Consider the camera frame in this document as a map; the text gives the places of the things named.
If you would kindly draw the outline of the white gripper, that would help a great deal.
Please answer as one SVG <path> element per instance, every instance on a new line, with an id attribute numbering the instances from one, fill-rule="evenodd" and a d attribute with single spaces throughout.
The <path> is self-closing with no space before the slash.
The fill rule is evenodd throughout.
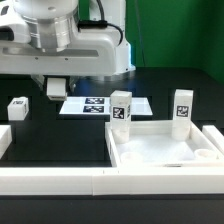
<path id="1" fill-rule="evenodd" d="M 0 1 L 0 74 L 112 76 L 126 71 L 124 1 Z M 74 92 L 76 77 L 69 78 Z"/>

